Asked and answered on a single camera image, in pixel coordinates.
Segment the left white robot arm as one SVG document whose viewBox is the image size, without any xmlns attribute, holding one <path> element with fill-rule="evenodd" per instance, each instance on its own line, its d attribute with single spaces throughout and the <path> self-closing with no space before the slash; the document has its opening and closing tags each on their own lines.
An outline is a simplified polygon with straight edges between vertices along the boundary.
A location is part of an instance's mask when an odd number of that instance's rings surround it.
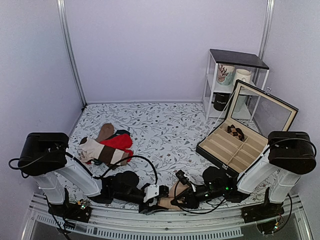
<svg viewBox="0 0 320 240">
<path fill-rule="evenodd" d="M 53 214 L 70 217 L 83 206 L 69 202 L 69 192 L 59 183 L 56 174 L 76 185 L 94 203 L 111 204 L 114 199 L 139 205 L 139 213 L 150 215 L 166 208 L 154 204 L 154 200 L 168 194 L 164 185 L 146 184 L 137 187 L 139 177 L 125 171 L 108 177 L 95 177 L 77 158 L 67 151 L 69 138 L 65 133 L 30 133 L 21 155 L 16 158 L 13 170 L 21 171 L 25 177 L 33 177 L 53 206 Z"/>
</svg>

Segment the beige striped ribbed sock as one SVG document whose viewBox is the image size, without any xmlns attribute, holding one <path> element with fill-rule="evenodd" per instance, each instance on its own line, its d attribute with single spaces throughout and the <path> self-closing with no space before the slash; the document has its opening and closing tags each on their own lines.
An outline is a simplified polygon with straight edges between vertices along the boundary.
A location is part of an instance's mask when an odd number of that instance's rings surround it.
<svg viewBox="0 0 320 240">
<path fill-rule="evenodd" d="M 183 185 L 181 182 L 176 181 L 174 185 L 170 188 L 168 197 L 160 198 L 157 201 L 157 205 L 169 210 L 180 211 L 181 209 L 176 205 L 172 205 L 171 201 L 175 198 L 175 196 L 177 197 L 180 193 L 182 193 L 189 187 L 190 186 L 187 184 Z"/>
</svg>

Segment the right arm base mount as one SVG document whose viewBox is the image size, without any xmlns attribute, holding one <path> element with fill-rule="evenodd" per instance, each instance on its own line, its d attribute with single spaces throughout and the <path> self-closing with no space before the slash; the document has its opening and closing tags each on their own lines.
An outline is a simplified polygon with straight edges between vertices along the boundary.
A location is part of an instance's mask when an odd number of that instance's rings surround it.
<svg viewBox="0 0 320 240">
<path fill-rule="evenodd" d="M 265 195 L 264 202 L 257 205 L 243 207 L 241 209 L 241 216 L 245 223 L 251 223 L 256 221 L 265 220 L 279 216 L 278 220 L 275 220 L 272 225 L 270 222 L 263 222 L 256 225 L 259 232 L 264 236 L 274 235 L 282 230 L 289 222 L 293 211 L 293 200 L 290 194 L 287 194 L 290 201 L 289 215 L 284 220 L 284 208 L 283 203 L 270 203 L 269 199 Z"/>
</svg>

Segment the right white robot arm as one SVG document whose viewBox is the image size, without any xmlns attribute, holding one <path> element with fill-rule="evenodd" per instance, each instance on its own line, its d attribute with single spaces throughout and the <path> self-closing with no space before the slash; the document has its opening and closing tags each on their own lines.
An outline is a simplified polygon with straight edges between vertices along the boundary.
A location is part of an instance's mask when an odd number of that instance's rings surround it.
<svg viewBox="0 0 320 240">
<path fill-rule="evenodd" d="M 240 203 L 274 172 L 278 172 L 275 184 L 265 192 L 266 201 L 259 206 L 262 218 L 269 218 L 278 210 L 302 175 L 316 167 L 316 146 L 303 131 L 273 131 L 258 158 L 237 177 L 230 177 L 227 170 L 209 166 L 202 173 L 203 184 L 195 185 L 180 170 L 178 182 L 188 186 L 180 193 L 173 190 L 171 204 L 185 211 L 197 209 L 201 202 L 222 197 L 224 201 Z"/>
</svg>

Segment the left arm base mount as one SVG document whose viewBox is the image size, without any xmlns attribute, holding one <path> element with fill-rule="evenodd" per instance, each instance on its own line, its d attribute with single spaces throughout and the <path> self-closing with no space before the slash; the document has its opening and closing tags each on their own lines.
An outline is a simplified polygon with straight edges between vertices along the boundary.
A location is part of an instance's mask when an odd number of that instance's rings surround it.
<svg viewBox="0 0 320 240">
<path fill-rule="evenodd" d="M 78 202 L 69 201 L 69 192 L 64 189 L 64 199 L 62 204 L 48 203 L 50 214 L 62 217 L 63 220 L 74 220 L 82 223 L 88 223 L 91 217 L 92 208 L 86 200 Z"/>
</svg>

